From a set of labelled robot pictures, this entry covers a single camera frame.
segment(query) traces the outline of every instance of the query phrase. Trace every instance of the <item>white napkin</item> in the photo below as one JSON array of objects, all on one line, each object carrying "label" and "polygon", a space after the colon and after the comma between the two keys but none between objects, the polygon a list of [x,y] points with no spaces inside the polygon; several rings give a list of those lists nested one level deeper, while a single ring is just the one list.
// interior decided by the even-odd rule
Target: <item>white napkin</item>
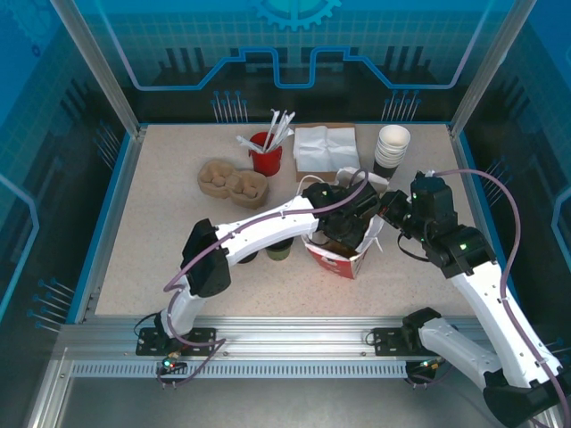
[{"label": "white napkin", "polygon": [[298,171],[327,172],[359,168],[355,128],[297,128],[294,157]]}]

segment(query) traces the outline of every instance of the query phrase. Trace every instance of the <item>speckled table surface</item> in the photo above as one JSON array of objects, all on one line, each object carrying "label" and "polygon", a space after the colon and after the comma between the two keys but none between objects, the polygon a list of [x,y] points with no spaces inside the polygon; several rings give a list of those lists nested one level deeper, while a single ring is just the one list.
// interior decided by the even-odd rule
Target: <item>speckled table surface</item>
[{"label": "speckled table surface", "polygon": [[[372,169],[381,125],[357,125],[361,166]],[[211,159],[230,161],[239,169],[252,167],[236,135],[250,137],[264,125],[151,125],[140,153],[111,260],[95,313],[98,316],[139,316],[163,309],[170,295],[162,287],[178,272],[181,251],[194,223],[212,224],[248,218],[290,200],[295,193],[293,138],[284,146],[281,170],[269,178],[269,198],[259,210],[237,207],[229,199],[201,193],[196,176]],[[404,162],[391,180],[392,189],[409,192],[417,170],[457,167],[444,125],[407,125],[411,142]],[[459,221],[474,225],[460,177],[447,177]],[[232,267],[232,284],[209,299],[202,315],[243,317],[403,316],[430,306],[444,315],[473,315],[442,273],[402,254],[397,231],[385,225],[379,235],[384,252],[373,245],[357,279],[349,280],[321,268],[294,241],[286,260],[272,261],[261,251],[246,265]],[[403,240],[403,247],[420,251]]]}]

